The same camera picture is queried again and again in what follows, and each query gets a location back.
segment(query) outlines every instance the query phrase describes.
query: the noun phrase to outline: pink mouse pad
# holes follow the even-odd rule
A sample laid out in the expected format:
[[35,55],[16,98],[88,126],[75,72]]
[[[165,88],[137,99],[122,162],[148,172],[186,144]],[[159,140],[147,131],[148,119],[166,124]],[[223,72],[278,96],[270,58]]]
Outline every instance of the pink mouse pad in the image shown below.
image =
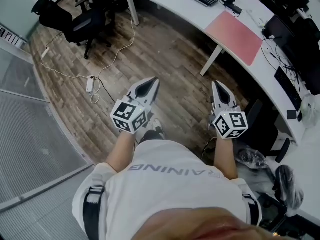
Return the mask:
[[251,66],[262,45],[262,40],[229,12],[221,13],[205,32]]

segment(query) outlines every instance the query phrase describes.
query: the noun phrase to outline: wooden floor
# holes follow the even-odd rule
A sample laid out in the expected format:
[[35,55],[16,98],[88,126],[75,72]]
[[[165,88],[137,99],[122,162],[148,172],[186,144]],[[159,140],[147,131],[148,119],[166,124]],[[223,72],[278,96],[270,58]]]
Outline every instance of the wooden floor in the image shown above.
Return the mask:
[[[74,0],[64,0],[59,5],[73,17],[81,14]],[[235,80],[218,64],[214,63],[204,77],[200,76],[209,58],[202,49],[155,16],[144,11],[138,13],[140,25],[134,26],[134,44],[118,54],[114,65],[102,72],[101,79],[116,100],[122,99],[133,83],[158,77],[160,89],[153,105],[153,118],[161,120],[167,139],[200,155],[206,142],[216,134],[209,131],[207,125],[211,82],[218,80],[227,85],[242,107],[247,101]],[[94,41],[89,60],[83,58],[85,45],[68,43],[62,35],[49,45],[44,63],[70,76],[97,76],[102,68],[112,63],[116,52],[132,41],[130,18],[128,11],[116,14],[114,36],[108,37],[112,47]],[[101,89],[99,102],[91,104],[85,79],[66,78],[41,65],[46,44],[58,33],[39,25],[31,37],[29,51],[59,116],[91,159],[101,162],[119,135],[109,117],[114,103]]]

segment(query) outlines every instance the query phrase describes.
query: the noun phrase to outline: black strap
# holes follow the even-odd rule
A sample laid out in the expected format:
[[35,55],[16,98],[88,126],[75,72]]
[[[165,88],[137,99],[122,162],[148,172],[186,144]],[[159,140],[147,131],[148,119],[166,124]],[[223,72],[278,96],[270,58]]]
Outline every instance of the black strap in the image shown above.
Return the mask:
[[247,203],[250,208],[251,225],[257,226],[259,222],[259,205],[250,194],[243,194],[242,196],[247,200]]
[[99,215],[104,192],[104,186],[95,185],[90,187],[84,198],[82,216],[84,229],[89,240],[99,240]]

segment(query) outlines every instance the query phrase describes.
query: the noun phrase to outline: desk leg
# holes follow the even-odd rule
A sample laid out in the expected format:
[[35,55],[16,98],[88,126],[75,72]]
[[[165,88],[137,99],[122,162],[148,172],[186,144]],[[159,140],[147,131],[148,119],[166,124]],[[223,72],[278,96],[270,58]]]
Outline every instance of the desk leg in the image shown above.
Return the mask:
[[212,53],[211,57],[208,59],[208,61],[204,65],[203,69],[201,70],[201,72],[200,72],[201,76],[204,76],[204,74],[208,71],[208,69],[210,68],[212,63],[214,63],[214,61],[216,60],[218,55],[222,52],[222,50],[223,50],[223,48],[218,44],[216,46],[214,52]]
[[132,14],[133,22],[134,22],[134,24],[136,26],[138,26],[139,25],[139,18],[138,18],[138,14],[137,14],[137,11],[136,11],[134,0],[127,0],[127,1],[128,1],[128,4],[129,4],[129,7],[130,7],[130,11],[131,11],[131,14]]

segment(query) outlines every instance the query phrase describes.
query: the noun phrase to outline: white cable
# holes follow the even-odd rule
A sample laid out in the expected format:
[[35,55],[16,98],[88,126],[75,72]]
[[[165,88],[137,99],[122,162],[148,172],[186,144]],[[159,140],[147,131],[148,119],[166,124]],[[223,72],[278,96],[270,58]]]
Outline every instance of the white cable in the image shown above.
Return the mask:
[[[106,66],[106,67],[104,67],[103,69],[101,69],[101,71],[99,72],[99,75],[98,75],[98,77],[97,77],[98,83],[99,83],[99,88],[98,88],[98,90],[97,90],[95,93],[93,93],[93,94],[90,94],[90,93],[89,93],[89,95],[91,96],[90,101],[91,101],[92,104],[97,104],[98,101],[100,100],[100,96],[99,96],[99,94],[97,94],[97,93],[98,93],[98,92],[100,91],[100,89],[101,89],[101,84],[100,84],[100,75],[101,75],[101,72],[102,72],[103,70],[111,67],[111,66],[115,63],[115,61],[116,61],[116,59],[117,59],[118,54],[119,54],[120,51],[122,51],[123,49],[128,48],[128,47],[130,47],[130,46],[132,46],[132,45],[134,44],[135,37],[136,37],[136,32],[135,32],[135,29],[134,29],[133,17],[132,17],[132,13],[131,13],[131,9],[130,9],[129,4],[128,4],[128,9],[129,9],[130,14],[131,14],[131,17],[130,17],[130,18],[131,18],[131,26],[132,26],[132,31],[133,31],[132,42],[131,42],[129,45],[127,45],[127,46],[121,48],[120,50],[118,50],[117,53],[115,54],[115,58],[114,58],[113,62],[112,62],[109,66]],[[42,65],[42,66],[44,66],[44,67],[45,67],[46,69],[48,69],[48,70],[55,71],[56,73],[58,73],[58,74],[60,74],[60,75],[62,75],[62,76],[64,76],[64,77],[71,78],[71,79],[76,79],[76,78],[85,78],[85,79],[88,79],[89,77],[91,77],[91,75],[89,75],[89,76],[83,76],[83,75],[69,76],[69,75],[63,74],[63,73],[61,73],[61,72],[59,72],[59,71],[57,71],[57,70],[55,70],[55,69],[52,69],[52,68],[44,65],[44,63],[43,63],[42,60],[43,60],[43,58],[41,58],[41,65]],[[94,97],[94,96],[97,96],[96,102],[93,102],[93,97]]]

